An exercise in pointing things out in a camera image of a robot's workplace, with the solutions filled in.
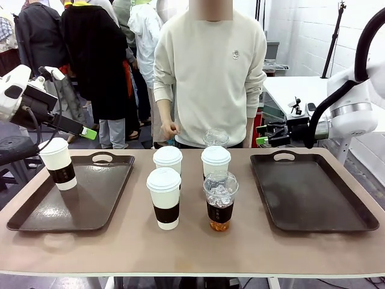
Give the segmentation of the white table leg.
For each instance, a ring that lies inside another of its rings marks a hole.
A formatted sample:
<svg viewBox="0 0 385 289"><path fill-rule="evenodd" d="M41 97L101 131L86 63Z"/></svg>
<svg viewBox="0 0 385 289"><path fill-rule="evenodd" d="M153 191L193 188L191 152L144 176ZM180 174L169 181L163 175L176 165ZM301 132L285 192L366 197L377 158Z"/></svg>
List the white table leg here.
<svg viewBox="0 0 385 289"><path fill-rule="evenodd" d="M336 158L342 165L345 164L345 161L350 149L351 140L352 138L348 137L348 138L343 138L340 142L340 146L339 146Z"/></svg>

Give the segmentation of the bystander in dark jacket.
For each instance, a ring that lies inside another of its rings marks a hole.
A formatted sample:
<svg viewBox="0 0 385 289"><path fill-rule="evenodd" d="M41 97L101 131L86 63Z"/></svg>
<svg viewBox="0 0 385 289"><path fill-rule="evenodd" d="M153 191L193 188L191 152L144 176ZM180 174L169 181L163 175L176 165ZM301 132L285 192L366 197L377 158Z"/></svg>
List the bystander in dark jacket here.
<svg viewBox="0 0 385 289"><path fill-rule="evenodd" d="M39 0L28 0L15 19L15 29L21 62L34 76L39 76L42 66L61 68L69 64L61 16L55 9Z"/></svg>

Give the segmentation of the clear dome-lid plastic cup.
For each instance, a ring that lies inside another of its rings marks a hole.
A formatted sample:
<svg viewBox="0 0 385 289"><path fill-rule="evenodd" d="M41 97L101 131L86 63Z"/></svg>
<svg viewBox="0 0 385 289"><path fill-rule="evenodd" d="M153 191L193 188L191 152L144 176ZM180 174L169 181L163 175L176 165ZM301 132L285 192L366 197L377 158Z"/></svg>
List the clear dome-lid plastic cup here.
<svg viewBox="0 0 385 289"><path fill-rule="evenodd" d="M222 146L226 148L229 143L229 135L223 129L212 128L205 132L203 141L206 147Z"/></svg>

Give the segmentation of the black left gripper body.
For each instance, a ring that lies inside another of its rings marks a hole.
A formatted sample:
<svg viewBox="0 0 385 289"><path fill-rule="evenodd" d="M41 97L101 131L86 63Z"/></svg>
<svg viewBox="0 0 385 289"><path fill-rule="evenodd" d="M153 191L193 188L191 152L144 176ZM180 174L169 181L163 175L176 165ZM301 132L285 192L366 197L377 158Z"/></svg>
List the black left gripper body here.
<svg viewBox="0 0 385 289"><path fill-rule="evenodd" d="M44 92L31 85L27 85L24 93L21 95L21 103L15 114L11 118L11 123L22 126L27 129L35 129L35 125L29 112L23 110L23 107L29 107L38 125L44 125L54 129L58 117L53 110L58 103L58 98L54 95Z"/></svg>

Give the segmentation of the clear iced tea cup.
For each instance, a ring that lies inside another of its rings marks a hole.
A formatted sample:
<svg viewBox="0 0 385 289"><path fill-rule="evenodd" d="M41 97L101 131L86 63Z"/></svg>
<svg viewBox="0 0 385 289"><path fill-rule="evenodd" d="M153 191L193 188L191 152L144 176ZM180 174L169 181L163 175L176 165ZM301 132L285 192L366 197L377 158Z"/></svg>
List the clear iced tea cup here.
<svg viewBox="0 0 385 289"><path fill-rule="evenodd" d="M207 213L214 231L228 230L239 183L229 171L209 173L204 180Z"/></svg>

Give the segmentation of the bystander in white jacket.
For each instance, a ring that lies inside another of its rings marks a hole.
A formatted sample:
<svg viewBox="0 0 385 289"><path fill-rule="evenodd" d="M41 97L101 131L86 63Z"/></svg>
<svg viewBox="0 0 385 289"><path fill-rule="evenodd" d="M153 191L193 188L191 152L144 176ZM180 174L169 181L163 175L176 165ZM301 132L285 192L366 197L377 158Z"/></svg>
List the bystander in white jacket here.
<svg viewBox="0 0 385 289"><path fill-rule="evenodd" d="M155 149L166 145L161 132L161 117L154 97L155 48L163 21L156 10L157 0L131 0L129 29L135 34L138 68L147 85L151 107L151 133Z"/></svg>

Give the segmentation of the person's left forearm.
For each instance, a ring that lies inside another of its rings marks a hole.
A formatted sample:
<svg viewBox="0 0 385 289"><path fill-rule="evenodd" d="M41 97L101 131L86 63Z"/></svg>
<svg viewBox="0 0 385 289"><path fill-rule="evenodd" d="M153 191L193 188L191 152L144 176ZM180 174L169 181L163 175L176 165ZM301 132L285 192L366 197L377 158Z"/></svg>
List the person's left forearm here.
<svg viewBox="0 0 385 289"><path fill-rule="evenodd" d="M257 115L257 109L259 107L259 97L263 90L263 83L266 80L266 74L261 70L260 74L252 75L250 74L245 82L245 91L246 91L246 115L247 115L247 124L246 124L246 137L244 140L244 147L250 148L252 144L252 135L253 135L253 124L254 119Z"/></svg>

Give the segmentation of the black tripod stand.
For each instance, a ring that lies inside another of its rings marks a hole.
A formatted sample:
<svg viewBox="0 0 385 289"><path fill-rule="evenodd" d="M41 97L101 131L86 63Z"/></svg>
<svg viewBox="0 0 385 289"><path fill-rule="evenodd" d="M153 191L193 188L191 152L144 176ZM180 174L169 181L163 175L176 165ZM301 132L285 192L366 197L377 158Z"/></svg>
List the black tripod stand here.
<svg viewBox="0 0 385 289"><path fill-rule="evenodd" d="M343 12L346 9L346 7L347 6L345 4L345 1L341 0L339 2L338 17L337 17L337 21L336 21L336 24L335 24L335 27L334 27L334 32L333 32L332 37L331 37L331 43L330 43L330 47L329 47L329 50L328 50L327 58L325 60L325 64L324 64L324 68L323 68L323 71L322 71L321 79L326 79L327 78L328 68L329 68L329 65L330 65L330 62L331 62L333 51L334 51L334 49L336 47L337 38L339 36L339 28L340 28L340 23L341 23L341 20L342 20L342 15L343 15Z"/></svg>

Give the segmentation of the person in cream sweater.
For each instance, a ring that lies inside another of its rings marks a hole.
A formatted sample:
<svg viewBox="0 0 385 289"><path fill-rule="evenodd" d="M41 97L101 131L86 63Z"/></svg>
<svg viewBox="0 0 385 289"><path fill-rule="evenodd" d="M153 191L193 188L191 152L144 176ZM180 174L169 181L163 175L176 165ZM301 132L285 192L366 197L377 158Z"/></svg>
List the person in cream sweater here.
<svg viewBox="0 0 385 289"><path fill-rule="evenodd" d="M175 78L170 108L180 147L202 148L205 132L220 128L229 146L244 148L245 82L263 71L266 49L260 23L235 10L233 0L189 0L186 11L166 21L154 67Z"/></svg>

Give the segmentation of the black round stool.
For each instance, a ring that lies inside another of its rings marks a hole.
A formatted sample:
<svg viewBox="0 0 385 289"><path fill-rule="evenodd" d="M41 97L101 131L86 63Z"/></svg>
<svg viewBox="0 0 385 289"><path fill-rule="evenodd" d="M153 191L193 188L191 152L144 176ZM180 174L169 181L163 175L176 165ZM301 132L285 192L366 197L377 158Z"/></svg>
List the black round stool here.
<svg viewBox="0 0 385 289"><path fill-rule="evenodd" d="M0 191L7 184L26 185L42 165L38 156L32 155L35 143L21 135L0 140Z"/></svg>

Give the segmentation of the person's right hand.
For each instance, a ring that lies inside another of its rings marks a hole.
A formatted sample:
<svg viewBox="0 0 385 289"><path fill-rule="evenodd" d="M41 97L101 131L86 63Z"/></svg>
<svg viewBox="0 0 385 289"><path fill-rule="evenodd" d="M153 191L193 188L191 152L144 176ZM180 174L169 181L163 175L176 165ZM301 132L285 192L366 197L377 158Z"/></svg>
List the person's right hand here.
<svg viewBox="0 0 385 289"><path fill-rule="evenodd" d="M180 134L179 127L173 121L170 120L165 120L164 122L162 122L161 128L163 131L164 138L166 140L171 140L176 135Z"/></svg>

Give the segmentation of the bystander in grey hoodie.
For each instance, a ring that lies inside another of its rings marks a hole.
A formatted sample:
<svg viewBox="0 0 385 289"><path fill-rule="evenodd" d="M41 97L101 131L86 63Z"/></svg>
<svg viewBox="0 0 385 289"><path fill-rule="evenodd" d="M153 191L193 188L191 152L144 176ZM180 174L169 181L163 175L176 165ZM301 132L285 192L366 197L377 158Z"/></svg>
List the bystander in grey hoodie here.
<svg viewBox="0 0 385 289"><path fill-rule="evenodd" d="M114 0L112 3L113 10L117 16L121 30L126 35L127 43L132 53L128 56L129 62L134 69L138 69L138 63L136 59L136 42L135 34L130 30L128 21L131 12L131 0Z"/></svg>

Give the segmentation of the white paper cup black sleeve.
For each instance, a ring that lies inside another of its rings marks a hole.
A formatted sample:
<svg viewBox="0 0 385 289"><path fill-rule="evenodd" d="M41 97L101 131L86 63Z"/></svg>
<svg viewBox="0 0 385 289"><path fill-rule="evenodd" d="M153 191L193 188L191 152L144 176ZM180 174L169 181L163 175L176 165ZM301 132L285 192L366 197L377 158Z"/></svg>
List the white paper cup black sleeve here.
<svg viewBox="0 0 385 289"><path fill-rule="evenodd" d="M170 167L181 174L183 155L179 148L174 146L163 146L153 154L153 162L156 168Z"/></svg>
<svg viewBox="0 0 385 289"><path fill-rule="evenodd" d="M180 174L170 167L153 170L147 177L153 209L158 226L165 231L179 224Z"/></svg>
<svg viewBox="0 0 385 289"><path fill-rule="evenodd" d="M203 150L201 160L205 179L210 173L228 171L231 154L222 146L209 146Z"/></svg>
<svg viewBox="0 0 385 289"><path fill-rule="evenodd" d="M68 142L60 137L47 140L38 146L38 155L61 191L70 190L77 185L68 146Z"/></svg>

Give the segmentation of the bystander in plaid shirt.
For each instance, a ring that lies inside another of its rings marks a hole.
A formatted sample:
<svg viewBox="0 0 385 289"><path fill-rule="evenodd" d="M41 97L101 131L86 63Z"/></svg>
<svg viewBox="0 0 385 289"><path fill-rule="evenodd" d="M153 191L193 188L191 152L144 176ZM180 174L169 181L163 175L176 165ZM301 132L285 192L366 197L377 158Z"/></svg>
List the bystander in plaid shirt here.
<svg viewBox="0 0 385 289"><path fill-rule="evenodd" d="M0 6L0 76L20 65L13 16Z"/></svg>

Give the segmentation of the person's right forearm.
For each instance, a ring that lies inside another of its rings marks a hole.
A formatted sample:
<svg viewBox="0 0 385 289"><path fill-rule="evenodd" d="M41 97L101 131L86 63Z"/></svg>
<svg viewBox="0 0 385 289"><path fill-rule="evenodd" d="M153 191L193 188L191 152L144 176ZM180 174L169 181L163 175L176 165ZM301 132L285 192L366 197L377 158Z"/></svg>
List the person's right forearm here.
<svg viewBox="0 0 385 289"><path fill-rule="evenodd" d="M163 125L168 125L172 122L170 105L173 100L172 86L174 82L175 78L170 69L154 67L154 97Z"/></svg>

